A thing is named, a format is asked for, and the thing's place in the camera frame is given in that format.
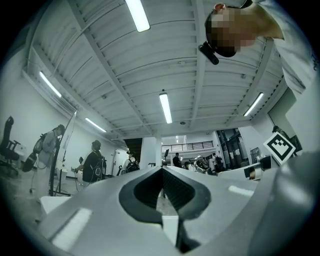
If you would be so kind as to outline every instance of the office chair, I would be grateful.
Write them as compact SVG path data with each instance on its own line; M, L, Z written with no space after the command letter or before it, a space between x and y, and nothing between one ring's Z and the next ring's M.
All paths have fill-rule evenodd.
M12 161L19 160L19 154L15 152L15 148L20 143L16 140L10 140L10 133L14 119L12 116L8 118L4 125L3 140L0 144L0 155L4 156L4 160L0 160L0 166L6 166L8 170L13 170L18 175L18 170L12 165Z

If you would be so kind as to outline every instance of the person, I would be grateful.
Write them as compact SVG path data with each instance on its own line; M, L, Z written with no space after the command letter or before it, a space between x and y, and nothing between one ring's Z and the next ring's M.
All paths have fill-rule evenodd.
M214 6L205 21L209 46L229 58L241 47L252 46L257 37L272 38L286 84L295 96L302 94L319 78L319 59L304 33L275 0L247 0L244 5Z
M202 157L202 162L206 167L209 167L209 161L205 157Z
M60 124L58 127L46 133L42 142L42 149L38 155L37 170L35 176L36 201L48 195L51 165L54 158L54 149L57 138L65 133L65 127Z
M84 187L87 187L90 183L97 181L97 177L94 174L94 169L103 158L100 148L101 143L96 139L91 144L91 151L85 156L85 158L82 160L82 163L74 169L75 173L83 170L82 180Z
M180 159L179 159L179 153L175 153L175 157L172 159L172 161L173 161L173 165L174 165L175 167L182 168L182 166L181 166L181 161L180 161Z
M192 164L192 162L186 161L186 162L184 163L184 166L185 166L185 169L186 169L186 170L189 170L189 171L192 171L192 172L196 172L196 168L195 168L195 166Z
M127 170L127 167L130 164L129 160L131 160L132 163L136 161L136 152L130 151L130 152L127 152L127 154L129 155L129 157L128 157L127 160L124 161L124 164L122 165L122 170L123 171Z
M283 137L285 137L290 142L290 138L288 134L284 130L280 129L279 126L277 125L275 125L272 130L272 133L276 133L276 132L280 133Z

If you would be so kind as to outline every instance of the fluorescent light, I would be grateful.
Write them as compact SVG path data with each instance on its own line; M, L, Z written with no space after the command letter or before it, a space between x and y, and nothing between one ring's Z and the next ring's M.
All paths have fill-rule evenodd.
M168 95L166 93L162 93L159 95L161 105L163 108L165 120L167 124L172 123L172 118L171 118L171 112L170 112L170 106L169 106L169 100L168 100Z
M92 124L93 126L97 127L99 130L103 131L104 133L107 132L104 129L102 129L100 126L98 126L94 122L92 122L89 118L86 118L85 120L87 120L90 124Z
M150 29L150 25L141 1L126 0L126 4L129 7L129 11L133 18L136 30L138 30L138 32L142 32Z
M49 82L49 80L45 77L45 75L40 71L39 72L40 77L46 82L46 84L52 89L52 91L55 92L56 95L58 95L59 98L61 98L61 93L58 92L56 88Z
M264 94L262 92L260 92L259 96L255 99L255 101L253 102L253 104L251 105L251 107L244 113L244 117L246 117L247 115L249 115L249 113L255 108L255 106L258 104L258 102L261 100L261 98L264 96Z

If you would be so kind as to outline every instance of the column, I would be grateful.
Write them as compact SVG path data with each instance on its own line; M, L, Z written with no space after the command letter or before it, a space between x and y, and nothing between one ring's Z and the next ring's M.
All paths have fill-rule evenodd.
M140 169L148 167L149 163L156 163L156 138L146 137L142 139Z
M155 138L155 165L162 166L162 144L161 137Z

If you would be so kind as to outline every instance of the railing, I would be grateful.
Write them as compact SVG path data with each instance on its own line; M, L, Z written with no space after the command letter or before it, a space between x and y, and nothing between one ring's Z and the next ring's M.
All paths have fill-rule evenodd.
M174 145L163 145L162 152L166 152L169 149L169 152L182 152L182 151L192 151L192 150L203 150L208 148L213 148L214 143L212 140L188 144L174 144Z

